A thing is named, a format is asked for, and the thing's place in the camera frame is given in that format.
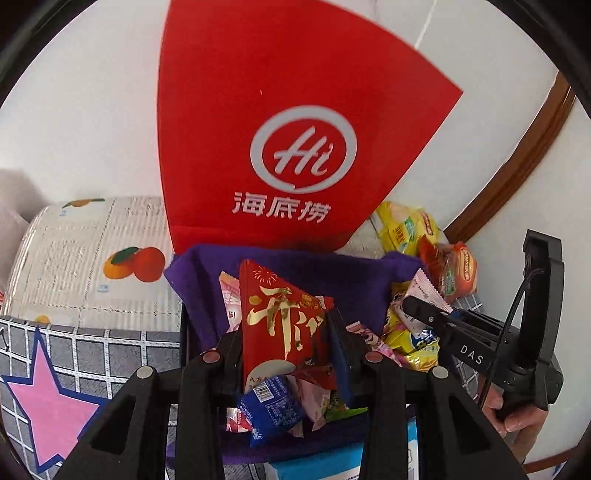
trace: metal screw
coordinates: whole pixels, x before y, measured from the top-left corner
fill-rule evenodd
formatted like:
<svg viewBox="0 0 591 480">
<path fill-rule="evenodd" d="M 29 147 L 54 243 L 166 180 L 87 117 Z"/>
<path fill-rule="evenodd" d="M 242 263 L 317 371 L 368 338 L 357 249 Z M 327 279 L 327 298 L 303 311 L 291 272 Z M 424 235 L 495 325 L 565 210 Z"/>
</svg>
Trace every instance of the metal screw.
<svg viewBox="0 0 591 480">
<path fill-rule="evenodd" d="M 203 354 L 203 361 L 207 364 L 214 364 L 219 361 L 221 357 L 222 356 L 219 353 L 212 350 Z"/>
<path fill-rule="evenodd" d="M 434 367 L 433 370 L 431 370 L 431 373 L 435 378 L 440 378 L 441 380 L 449 376 L 447 369 L 440 366 Z"/>
<path fill-rule="evenodd" d="M 365 354 L 365 359 L 371 364 L 380 363 L 382 361 L 382 358 L 384 358 L 384 357 L 379 352 L 371 351 L 371 352 L 367 352 Z"/>
<path fill-rule="evenodd" d="M 144 365 L 143 367 L 139 367 L 135 374 L 140 378 L 149 378 L 153 373 L 154 369 L 152 367 Z"/>
</svg>

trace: plaid fabric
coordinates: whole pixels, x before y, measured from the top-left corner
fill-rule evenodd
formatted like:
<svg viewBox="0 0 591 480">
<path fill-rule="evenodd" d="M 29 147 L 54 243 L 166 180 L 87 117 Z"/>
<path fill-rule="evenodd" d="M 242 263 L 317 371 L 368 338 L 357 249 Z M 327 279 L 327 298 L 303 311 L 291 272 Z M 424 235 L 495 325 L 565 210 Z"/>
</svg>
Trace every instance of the plaid fabric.
<svg viewBox="0 0 591 480">
<path fill-rule="evenodd" d="M 478 297 L 477 293 L 457 299 L 452 307 L 455 309 L 473 310 L 475 312 L 482 312 L 482 302 Z M 457 358 L 453 357 L 457 372 L 462 381 L 462 387 L 468 392 L 468 394 L 476 400 L 478 395 L 478 373 L 472 368 L 460 362 Z"/>
<path fill-rule="evenodd" d="M 51 363 L 63 388 L 111 399 L 142 365 L 166 371 L 179 365 L 178 332 L 134 332 L 42 325 L 0 317 L 0 374 L 29 377 L 35 330 L 41 329 Z M 51 480 L 61 462 L 38 473 L 27 416 L 0 377 L 4 427 L 34 480 Z M 168 421 L 168 443 L 176 437 L 177 406 Z M 164 478 L 174 480 L 168 469 Z"/>
</svg>

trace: black cable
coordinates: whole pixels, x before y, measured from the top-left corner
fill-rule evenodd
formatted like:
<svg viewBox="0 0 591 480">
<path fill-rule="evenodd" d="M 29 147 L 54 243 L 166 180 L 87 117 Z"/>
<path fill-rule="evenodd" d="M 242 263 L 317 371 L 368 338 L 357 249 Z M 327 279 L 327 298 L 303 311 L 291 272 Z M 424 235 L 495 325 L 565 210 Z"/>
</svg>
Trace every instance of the black cable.
<svg viewBox="0 0 591 480">
<path fill-rule="evenodd" d="M 499 349 L 501 348 L 501 345 L 505 342 L 505 337 L 507 335 L 507 332 L 509 331 L 509 328 L 511 327 L 511 323 L 513 323 L 513 318 L 515 317 L 515 312 L 517 312 L 517 307 L 519 307 L 519 303 L 521 302 L 521 297 L 525 293 L 525 289 L 529 286 L 531 279 L 543 272 L 543 268 L 536 268 L 535 270 L 531 271 L 530 274 L 523 279 L 523 282 L 521 282 L 521 285 L 517 290 L 517 294 L 515 294 L 515 298 L 513 299 L 513 303 L 511 304 L 511 308 L 509 309 L 507 319 L 505 320 L 505 324 L 503 325 L 503 330 L 499 335 L 499 341 L 496 344 L 495 356 L 492 359 L 490 367 L 486 371 L 486 381 L 484 383 L 484 386 L 482 387 L 482 392 L 480 392 L 480 398 L 478 399 L 478 408 L 480 409 L 484 407 L 484 402 L 486 401 L 488 392 L 491 389 L 492 375 L 495 372 L 496 366 L 499 363 Z"/>
</svg>

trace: blue snack wrapper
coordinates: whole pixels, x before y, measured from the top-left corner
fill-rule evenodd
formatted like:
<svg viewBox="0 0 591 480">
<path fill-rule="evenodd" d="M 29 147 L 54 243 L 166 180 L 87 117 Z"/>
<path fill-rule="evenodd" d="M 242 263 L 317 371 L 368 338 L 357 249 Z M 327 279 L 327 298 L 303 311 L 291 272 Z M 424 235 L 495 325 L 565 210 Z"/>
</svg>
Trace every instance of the blue snack wrapper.
<svg viewBox="0 0 591 480">
<path fill-rule="evenodd" d="M 306 416 L 284 375 L 254 387 L 242 397 L 240 409 L 252 425 L 252 446 L 283 434 Z"/>
</svg>

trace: candy wrapper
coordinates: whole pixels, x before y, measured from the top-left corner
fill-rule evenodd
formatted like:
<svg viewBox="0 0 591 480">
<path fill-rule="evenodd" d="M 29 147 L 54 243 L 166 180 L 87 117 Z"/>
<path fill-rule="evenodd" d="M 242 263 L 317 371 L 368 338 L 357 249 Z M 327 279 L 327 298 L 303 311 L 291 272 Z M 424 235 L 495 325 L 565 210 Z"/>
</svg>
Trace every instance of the candy wrapper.
<svg viewBox="0 0 591 480">
<path fill-rule="evenodd" d="M 423 334 L 425 324 L 419 320 L 404 313 L 402 309 L 402 302 L 406 297 L 416 297 L 418 299 L 429 302 L 437 308 L 445 312 L 452 312 L 453 309 L 447 304 L 445 300 L 439 295 L 439 292 L 433 287 L 431 281 L 427 278 L 425 273 L 419 268 L 417 273 L 410 282 L 410 286 L 404 295 L 397 295 L 392 301 L 392 308 L 394 313 L 404 322 L 408 330 L 415 338 L 419 338 Z"/>
<path fill-rule="evenodd" d="M 284 375 L 268 378 L 245 394 L 240 410 L 252 425 L 252 446 L 287 432 L 305 416 Z"/>
<path fill-rule="evenodd" d="M 435 334 L 428 329 L 423 330 L 417 337 L 411 335 L 408 329 L 396 330 L 388 334 L 384 339 L 390 348 L 403 355 L 421 350 L 437 340 Z"/>
<path fill-rule="evenodd" d="M 336 392 L 332 392 L 324 418 L 326 418 L 326 421 L 344 420 L 367 411 L 367 408 L 349 408 Z"/>
<path fill-rule="evenodd" d="M 418 242 L 418 252 L 445 301 L 452 303 L 476 291 L 478 265 L 464 243 L 434 246 L 428 238 L 422 237 Z"/>
<path fill-rule="evenodd" d="M 252 425 L 239 408 L 226 409 L 226 431 L 234 433 L 251 432 Z"/>
<path fill-rule="evenodd" d="M 325 390 L 336 390 L 336 377 L 331 365 L 323 367 L 308 367 L 305 370 L 296 370 L 290 373 L 290 377 L 305 380 Z"/>
<path fill-rule="evenodd" d="M 404 355 L 404 359 L 408 362 L 407 368 L 412 368 L 419 372 L 428 372 L 437 366 L 437 361 L 439 360 L 439 339 L 420 350 Z"/>
<path fill-rule="evenodd" d="M 322 428 L 326 424 L 324 413 L 330 403 L 330 390 L 292 375 L 287 378 L 292 390 L 297 390 L 301 406 L 313 423 L 312 432 Z"/>
<path fill-rule="evenodd" d="M 241 264 L 240 287 L 246 393 L 266 378 L 329 364 L 330 297 L 313 297 L 253 260 Z"/>
<path fill-rule="evenodd" d="M 228 314 L 228 323 L 230 324 L 228 332 L 238 330 L 242 321 L 242 310 L 240 306 L 240 282 L 237 278 L 227 274 L 220 273 L 220 288 L 226 312 Z"/>
<path fill-rule="evenodd" d="M 361 325 L 359 322 L 347 325 L 347 331 L 361 335 L 365 340 L 365 343 L 376 352 L 381 353 L 383 356 L 387 356 L 394 360 L 400 367 L 404 364 L 404 357 L 399 353 L 392 350 L 382 339 L 373 333 L 370 329 Z"/>
<path fill-rule="evenodd" d="M 425 210 L 394 202 L 382 202 L 372 215 L 372 222 L 386 252 L 396 250 L 415 256 L 419 238 L 425 236 L 434 244 L 439 237 L 435 220 Z"/>
</svg>

